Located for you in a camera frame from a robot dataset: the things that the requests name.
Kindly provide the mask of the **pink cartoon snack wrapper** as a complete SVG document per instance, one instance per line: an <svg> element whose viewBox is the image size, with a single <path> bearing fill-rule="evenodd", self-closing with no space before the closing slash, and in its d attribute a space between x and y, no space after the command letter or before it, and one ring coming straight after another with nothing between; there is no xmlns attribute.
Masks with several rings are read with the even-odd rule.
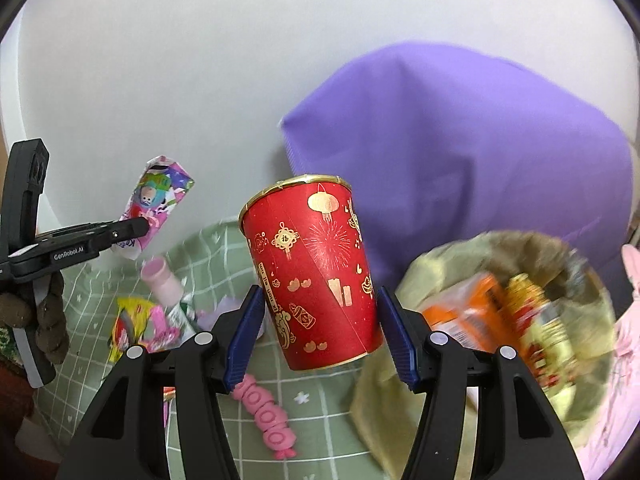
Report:
<svg viewBox="0 0 640 480"><path fill-rule="evenodd" d="M140 344L151 353L178 348L195 335L194 320L186 304L176 304L168 310L154 306L149 316L152 332L146 331Z"/></svg>

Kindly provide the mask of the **clear purple plastic tray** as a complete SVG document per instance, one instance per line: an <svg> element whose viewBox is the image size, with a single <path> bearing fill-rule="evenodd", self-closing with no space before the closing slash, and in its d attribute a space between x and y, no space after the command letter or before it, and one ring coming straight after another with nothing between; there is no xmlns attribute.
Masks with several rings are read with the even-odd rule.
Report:
<svg viewBox="0 0 640 480"><path fill-rule="evenodd" d="M200 311L196 315L198 332L193 340L197 344L209 344L216 338L222 342L229 342L240 327L233 321L254 322L257 320L256 312L247 310L242 302L235 298L224 296L213 311Z"/></svg>

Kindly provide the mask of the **pink yogurt bottle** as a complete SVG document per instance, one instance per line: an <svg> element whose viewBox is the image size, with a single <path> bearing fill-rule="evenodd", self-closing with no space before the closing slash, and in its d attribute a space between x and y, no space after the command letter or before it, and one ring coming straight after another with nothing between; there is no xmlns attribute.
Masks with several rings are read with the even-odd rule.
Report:
<svg viewBox="0 0 640 480"><path fill-rule="evenodd" d="M140 276L155 300L165 308L175 307L183 297L183 286L166 259L155 256L142 264Z"/></svg>

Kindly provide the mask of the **orange snack packet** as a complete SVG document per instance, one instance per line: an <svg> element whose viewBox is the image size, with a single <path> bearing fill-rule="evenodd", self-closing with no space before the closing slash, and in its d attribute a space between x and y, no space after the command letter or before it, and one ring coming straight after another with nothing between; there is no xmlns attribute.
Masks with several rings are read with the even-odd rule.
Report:
<svg viewBox="0 0 640 480"><path fill-rule="evenodd" d="M502 346L521 351L520 340L500 309L504 292L494 274L480 272L420 303L419 312L432 330L463 347L495 352Z"/></svg>

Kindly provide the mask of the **olive green trash bag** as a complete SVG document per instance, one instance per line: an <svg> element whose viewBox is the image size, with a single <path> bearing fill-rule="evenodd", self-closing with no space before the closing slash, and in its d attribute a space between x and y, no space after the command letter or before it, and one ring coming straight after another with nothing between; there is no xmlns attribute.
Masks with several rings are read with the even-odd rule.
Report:
<svg viewBox="0 0 640 480"><path fill-rule="evenodd" d="M527 274L554 301L573 347L575 395L559 419L576 450L596 429L608 391L616 341L608 290L588 261L562 240L535 232L494 231L457 240L415 258L395 295L416 310L431 296L488 271L500 284ZM350 414L362 442L388 478L405 469L424 404L397 376L386 347L364 359Z"/></svg>

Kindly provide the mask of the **pink floral sleeve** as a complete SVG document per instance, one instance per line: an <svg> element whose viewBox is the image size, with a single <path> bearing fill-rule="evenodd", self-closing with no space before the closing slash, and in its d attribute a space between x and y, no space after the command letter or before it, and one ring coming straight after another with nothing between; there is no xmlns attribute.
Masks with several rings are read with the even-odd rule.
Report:
<svg viewBox="0 0 640 480"><path fill-rule="evenodd" d="M577 451L587 479L639 477L639 249L624 245L622 259L632 301L615 323L612 375L597 425Z"/></svg>

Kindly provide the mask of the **yellow snack wrapper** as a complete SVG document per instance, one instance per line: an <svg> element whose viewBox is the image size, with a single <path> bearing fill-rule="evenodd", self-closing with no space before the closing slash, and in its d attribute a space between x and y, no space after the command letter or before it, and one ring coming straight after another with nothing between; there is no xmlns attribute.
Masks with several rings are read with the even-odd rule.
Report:
<svg viewBox="0 0 640 480"><path fill-rule="evenodd" d="M108 360L116 363L135 344L153 352L152 340L143 336L157 304L140 297L118 297L117 315L108 340Z"/></svg>

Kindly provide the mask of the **purple pillow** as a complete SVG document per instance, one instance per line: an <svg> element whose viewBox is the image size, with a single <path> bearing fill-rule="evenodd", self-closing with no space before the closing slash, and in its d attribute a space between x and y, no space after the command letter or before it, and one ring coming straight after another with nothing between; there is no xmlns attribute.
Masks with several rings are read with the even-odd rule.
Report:
<svg viewBox="0 0 640 480"><path fill-rule="evenodd" d="M281 122L296 174L352 187L376 282L486 231L556 236L603 281L622 267L632 202L623 131L518 64L442 44L348 63Z"/></svg>

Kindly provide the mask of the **colourful cartoon drink carton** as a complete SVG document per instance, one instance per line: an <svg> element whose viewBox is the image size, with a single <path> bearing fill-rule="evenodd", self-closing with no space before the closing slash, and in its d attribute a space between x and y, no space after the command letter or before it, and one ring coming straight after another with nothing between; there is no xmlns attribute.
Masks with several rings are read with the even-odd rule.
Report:
<svg viewBox="0 0 640 480"><path fill-rule="evenodd" d="M116 243L114 251L129 260L139 258L193 185L190 174L175 160L165 155L151 159L120 216L120 220L145 219L148 232L135 240Z"/></svg>

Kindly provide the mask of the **red gold paper cup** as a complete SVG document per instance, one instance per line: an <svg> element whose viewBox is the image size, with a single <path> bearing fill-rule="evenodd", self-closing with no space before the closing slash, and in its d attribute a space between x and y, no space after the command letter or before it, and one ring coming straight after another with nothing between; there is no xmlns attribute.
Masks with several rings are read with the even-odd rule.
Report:
<svg viewBox="0 0 640 480"><path fill-rule="evenodd" d="M291 370L375 352L383 335L352 188L304 174L252 197L239 214L268 312Z"/></svg>

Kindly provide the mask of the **green grid bed sheet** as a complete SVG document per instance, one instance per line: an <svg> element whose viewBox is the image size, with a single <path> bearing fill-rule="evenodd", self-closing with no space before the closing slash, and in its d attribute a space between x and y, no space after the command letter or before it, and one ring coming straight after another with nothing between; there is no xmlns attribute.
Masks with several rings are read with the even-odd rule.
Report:
<svg viewBox="0 0 640 480"><path fill-rule="evenodd" d="M255 281L244 236L233 222L217 223L172 248L171 271L198 311L224 298L243 298ZM37 391L36 409L49 436L66 450L82 416L111 370L108 338L119 298L150 298L137 264L118 259L102 269L95 261L64 270L64 307L70 351L53 382ZM361 364L295 373L284 362L276 333L257 341L248 371L288 414L296 435L292 460L275 460L244 406L219 400L235 465L244 479L382 479L385 474L360 441L349 416Z"/></svg>

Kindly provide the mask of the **pink candy blister strip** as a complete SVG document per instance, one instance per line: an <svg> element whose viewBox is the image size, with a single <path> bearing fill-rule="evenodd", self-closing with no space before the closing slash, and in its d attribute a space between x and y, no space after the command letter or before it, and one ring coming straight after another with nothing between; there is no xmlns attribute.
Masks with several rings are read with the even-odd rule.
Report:
<svg viewBox="0 0 640 480"><path fill-rule="evenodd" d="M276 460L289 460L296 456L297 438L288 423L288 414L269 390L258 385L254 376L245 374L231 396L253 417L262 434L262 442Z"/></svg>

